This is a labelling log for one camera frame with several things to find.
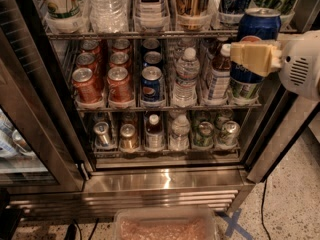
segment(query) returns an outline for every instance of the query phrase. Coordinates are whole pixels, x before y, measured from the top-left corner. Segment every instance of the terrazzo floor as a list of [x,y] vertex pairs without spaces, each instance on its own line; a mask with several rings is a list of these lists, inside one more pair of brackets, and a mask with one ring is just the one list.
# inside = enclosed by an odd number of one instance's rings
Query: terrazzo floor
[[[262,226],[265,183],[258,184],[239,210],[215,220],[221,240],[269,239]],[[320,144],[307,129],[267,181],[264,224],[270,239],[320,239]],[[20,222],[13,240],[63,240],[70,221]],[[89,239],[95,220],[78,221],[82,239]],[[112,239],[113,224],[100,220],[91,239]],[[76,239],[80,238],[77,230]]]

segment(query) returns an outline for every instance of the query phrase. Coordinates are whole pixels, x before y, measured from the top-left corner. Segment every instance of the can lid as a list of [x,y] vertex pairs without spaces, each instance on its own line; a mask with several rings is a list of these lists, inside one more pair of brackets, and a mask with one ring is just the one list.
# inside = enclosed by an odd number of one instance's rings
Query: can lid
[[230,57],[230,49],[231,49],[231,45],[230,44],[224,44],[221,47],[221,55],[224,57]]
[[155,49],[160,46],[160,42],[156,38],[148,38],[142,41],[142,46],[147,49]]
[[86,51],[94,50],[99,46],[99,41],[96,40],[83,40],[81,42],[81,48]]
[[129,55],[125,52],[115,52],[110,56],[110,62],[114,64],[123,64],[129,60]]
[[156,115],[156,114],[152,114],[152,115],[149,117],[149,122],[150,122],[150,124],[152,124],[152,125],[156,125],[157,123],[159,123],[159,116]]
[[146,80],[155,81],[162,76],[162,73],[160,68],[151,66],[144,68],[141,72],[141,75]]
[[120,134],[125,138],[132,137],[136,132],[135,127],[132,124],[124,124],[121,126]]
[[78,83],[87,82],[93,73],[90,68],[78,68],[72,73],[72,79]]
[[114,81],[121,81],[128,75],[128,70],[124,67],[114,67],[108,71],[108,78]]
[[199,132],[202,136],[209,137],[213,135],[213,125],[209,122],[202,122],[199,124]]
[[192,60],[193,58],[196,57],[196,50],[192,47],[188,47],[187,49],[185,49],[184,51],[184,57],[187,59],[187,60]]
[[130,46],[130,41],[128,39],[115,39],[112,43],[112,47],[123,50]]
[[160,52],[147,52],[143,59],[149,64],[157,64],[162,60],[162,55]]
[[277,17],[280,16],[280,12],[274,9],[269,8],[249,8],[245,10],[246,14],[251,16],[258,16],[258,17]]
[[99,122],[94,125],[93,130],[97,135],[103,135],[108,133],[109,125],[106,122]]

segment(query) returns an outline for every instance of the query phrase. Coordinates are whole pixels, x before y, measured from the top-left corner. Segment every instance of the water bottle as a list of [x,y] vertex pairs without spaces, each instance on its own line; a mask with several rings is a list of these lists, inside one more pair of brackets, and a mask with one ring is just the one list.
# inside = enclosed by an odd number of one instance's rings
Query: water bottle
[[230,82],[230,44],[224,44],[220,53],[211,63],[211,70],[207,74],[203,91],[205,100],[224,100]]
[[115,33],[128,31],[124,0],[89,0],[92,10],[90,21],[95,32]]
[[187,48],[178,60],[173,85],[172,103],[178,107],[195,105],[197,101],[196,84],[200,63],[194,48]]
[[189,147],[188,134],[190,123],[185,115],[179,115],[173,120],[169,137],[169,149],[175,151],[186,150]]

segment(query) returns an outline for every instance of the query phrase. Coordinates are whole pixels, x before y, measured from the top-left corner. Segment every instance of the pepsi can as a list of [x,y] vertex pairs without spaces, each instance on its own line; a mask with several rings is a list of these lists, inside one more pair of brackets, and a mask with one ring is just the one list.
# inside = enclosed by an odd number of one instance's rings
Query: pepsi can
[[141,98],[147,102],[163,100],[164,79],[157,67],[146,67],[141,72]]
[[[280,27],[278,11],[267,8],[250,8],[246,10],[239,22],[237,41],[276,40]],[[258,84],[264,79],[235,62],[232,62],[230,76],[241,83]]]
[[163,60],[162,55],[159,52],[147,52],[146,55],[143,57],[142,62],[143,68],[154,66],[160,68],[162,71],[163,69]]

